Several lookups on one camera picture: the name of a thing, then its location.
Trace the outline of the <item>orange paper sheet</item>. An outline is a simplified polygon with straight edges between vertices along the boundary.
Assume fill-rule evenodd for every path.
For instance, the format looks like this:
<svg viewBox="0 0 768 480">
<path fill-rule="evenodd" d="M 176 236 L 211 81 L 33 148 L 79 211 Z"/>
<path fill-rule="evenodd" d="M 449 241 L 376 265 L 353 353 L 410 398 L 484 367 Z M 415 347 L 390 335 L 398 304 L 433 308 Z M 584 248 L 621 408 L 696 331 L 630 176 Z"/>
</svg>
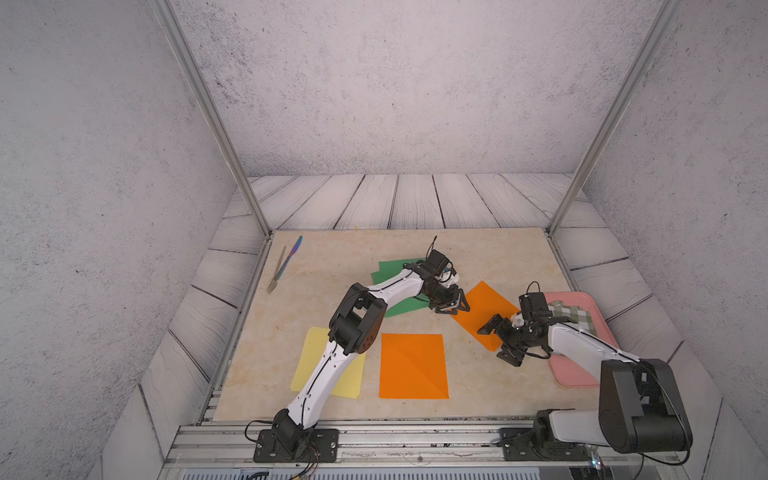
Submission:
<svg viewBox="0 0 768 480">
<path fill-rule="evenodd" d="M 385 333 L 381 340 L 380 398 L 450 398 L 442 335 Z"/>
<path fill-rule="evenodd" d="M 480 335 L 477 331 L 494 315 L 512 318 L 519 312 L 519 308 L 484 281 L 478 283 L 465 298 L 470 311 L 459 311 L 452 318 L 487 350 L 497 351 L 502 345 L 501 339 L 496 334 Z"/>
</svg>

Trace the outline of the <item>green paper sheet top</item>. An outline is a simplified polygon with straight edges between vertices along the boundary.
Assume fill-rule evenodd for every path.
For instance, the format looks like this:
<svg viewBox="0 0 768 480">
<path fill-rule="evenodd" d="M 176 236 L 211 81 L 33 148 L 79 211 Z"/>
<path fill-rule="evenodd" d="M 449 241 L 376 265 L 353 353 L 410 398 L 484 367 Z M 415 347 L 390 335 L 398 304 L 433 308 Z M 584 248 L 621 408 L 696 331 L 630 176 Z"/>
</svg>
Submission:
<svg viewBox="0 0 768 480">
<path fill-rule="evenodd" d="M 401 259 L 391 261 L 380 261 L 379 270 L 371 274 L 372 285 L 384 284 L 387 285 L 394 281 L 403 270 L 409 274 L 409 279 L 420 279 L 420 275 L 412 273 L 410 269 L 405 267 L 406 264 L 414 264 L 417 259 Z"/>
</svg>

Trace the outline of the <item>green paper sheet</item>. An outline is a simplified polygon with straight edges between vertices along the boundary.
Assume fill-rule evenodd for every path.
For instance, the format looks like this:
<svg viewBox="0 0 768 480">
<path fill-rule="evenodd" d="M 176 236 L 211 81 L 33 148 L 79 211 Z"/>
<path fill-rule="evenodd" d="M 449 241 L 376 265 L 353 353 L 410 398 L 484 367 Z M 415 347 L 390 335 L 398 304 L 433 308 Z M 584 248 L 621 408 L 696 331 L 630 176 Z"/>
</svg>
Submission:
<svg viewBox="0 0 768 480">
<path fill-rule="evenodd" d="M 410 269 L 405 267 L 406 264 L 414 264 L 417 259 L 401 259 L 391 261 L 380 261 L 379 270 L 371 274 L 372 285 L 384 284 L 387 285 L 394 281 L 403 270 L 409 274 L 409 279 L 420 279 L 420 275 L 412 273 Z"/>
<path fill-rule="evenodd" d="M 420 310 L 428 307 L 429 307 L 429 300 L 423 295 L 418 295 L 415 297 L 409 297 L 395 305 L 389 306 L 387 308 L 385 316 L 393 317 L 396 315 L 401 315 L 401 314 L 409 313 L 415 310 Z"/>
</svg>

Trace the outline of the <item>yellow paper sheet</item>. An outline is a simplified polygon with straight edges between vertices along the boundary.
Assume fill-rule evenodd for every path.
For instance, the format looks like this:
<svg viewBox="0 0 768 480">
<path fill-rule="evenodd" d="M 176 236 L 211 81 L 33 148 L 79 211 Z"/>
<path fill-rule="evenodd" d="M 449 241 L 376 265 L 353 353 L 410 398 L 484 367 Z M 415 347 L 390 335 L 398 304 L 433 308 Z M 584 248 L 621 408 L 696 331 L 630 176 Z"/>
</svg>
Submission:
<svg viewBox="0 0 768 480">
<path fill-rule="evenodd" d="M 290 385 L 293 392 L 299 392 L 309 380 L 324 353 L 329 340 L 328 333 L 328 328 L 311 327 L 308 330 L 299 363 Z M 351 362 L 334 387 L 332 396 L 349 399 L 356 399 L 360 396 L 365 360 L 366 354 L 360 354 Z"/>
</svg>

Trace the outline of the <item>green paper sheet bottom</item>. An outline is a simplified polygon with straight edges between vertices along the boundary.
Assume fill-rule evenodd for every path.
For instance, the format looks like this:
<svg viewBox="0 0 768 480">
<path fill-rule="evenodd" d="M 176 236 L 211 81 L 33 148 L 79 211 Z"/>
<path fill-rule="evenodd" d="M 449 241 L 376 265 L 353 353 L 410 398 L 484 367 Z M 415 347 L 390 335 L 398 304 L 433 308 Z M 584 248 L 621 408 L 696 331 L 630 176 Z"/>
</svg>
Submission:
<svg viewBox="0 0 768 480">
<path fill-rule="evenodd" d="M 415 310 L 420 310 L 428 307 L 429 307 L 429 300 L 423 295 L 418 295 L 415 297 L 409 297 L 395 305 L 389 306 L 387 308 L 385 316 L 393 317 L 396 315 L 401 315 L 401 314 L 409 313 Z"/>
</svg>

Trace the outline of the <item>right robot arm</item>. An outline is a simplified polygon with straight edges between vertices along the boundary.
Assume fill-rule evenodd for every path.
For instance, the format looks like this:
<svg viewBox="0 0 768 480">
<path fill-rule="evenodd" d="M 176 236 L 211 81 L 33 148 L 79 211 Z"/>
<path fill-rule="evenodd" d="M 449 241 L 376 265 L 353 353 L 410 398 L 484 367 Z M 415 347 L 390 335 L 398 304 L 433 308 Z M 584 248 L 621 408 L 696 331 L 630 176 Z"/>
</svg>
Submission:
<svg viewBox="0 0 768 480">
<path fill-rule="evenodd" d="M 526 433 L 500 432 L 507 458 L 547 461 L 583 459 L 589 446 L 647 457 L 654 452 L 688 453 L 693 432 L 671 367 L 660 359 L 625 352 L 556 313 L 541 292 L 520 296 L 516 319 L 499 314 L 478 329 L 501 341 L 497 356 L 519 367 L 536 348 L 542 358 L 564 356 L 599 383 L 596 410 L 539 411 Z"/>
</svg>

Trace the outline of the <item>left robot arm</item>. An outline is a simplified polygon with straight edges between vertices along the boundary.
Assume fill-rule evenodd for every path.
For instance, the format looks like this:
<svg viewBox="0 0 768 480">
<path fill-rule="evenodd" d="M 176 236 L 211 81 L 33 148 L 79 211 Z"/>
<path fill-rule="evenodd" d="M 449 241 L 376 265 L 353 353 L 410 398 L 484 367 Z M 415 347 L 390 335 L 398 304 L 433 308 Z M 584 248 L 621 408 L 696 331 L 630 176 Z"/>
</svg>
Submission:
<svg viewBox="0 0 768 480">
<path fill-rule="evenodd" d="M 438 314 L 467 311 L 458 274 L 443 253 L 430 249 L 424 259 L 405 263 L 395 276 L 374 284 L 353 284 L 332 316 L 322 356 L 290 404 L 274 417 L 270 432 L 293 456 L 309 447 L 310 434 L 342 374 L 375 342 L 387 310 L 419 295 Z"/>
</svg>

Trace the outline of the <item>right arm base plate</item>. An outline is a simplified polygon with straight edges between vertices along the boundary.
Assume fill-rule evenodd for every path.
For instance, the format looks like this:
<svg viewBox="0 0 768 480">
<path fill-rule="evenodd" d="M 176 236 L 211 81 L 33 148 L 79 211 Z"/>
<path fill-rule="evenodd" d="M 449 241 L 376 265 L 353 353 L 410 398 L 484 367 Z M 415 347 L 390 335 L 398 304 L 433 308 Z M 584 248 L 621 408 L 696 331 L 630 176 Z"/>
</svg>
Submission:
<svg viewBox="0 0 768 480">
<path fill-rule="evenodd" d="M 563 442 L 533 428 L 502 428 L 499 434 L 498 445 L 505 461 L 586 462 L 591 459 L 583 444 Z"/>
</svg>

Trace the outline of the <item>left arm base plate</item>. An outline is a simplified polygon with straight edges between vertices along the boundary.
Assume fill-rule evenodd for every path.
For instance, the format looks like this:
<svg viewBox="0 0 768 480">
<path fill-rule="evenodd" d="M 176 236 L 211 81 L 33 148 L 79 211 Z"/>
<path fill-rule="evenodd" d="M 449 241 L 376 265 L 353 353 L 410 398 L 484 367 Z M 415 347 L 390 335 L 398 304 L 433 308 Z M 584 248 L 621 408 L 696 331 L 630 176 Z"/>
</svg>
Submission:
<svg viewBox="0 0 768 480">
<path fill-rule="evenodd" d="M 259 432 L 253 462 L 262 463 L 334 463 L 339 446 L 338 429 L 314 429 L 295 452 L 280 444 L 272 429 Z"/>
</svg>

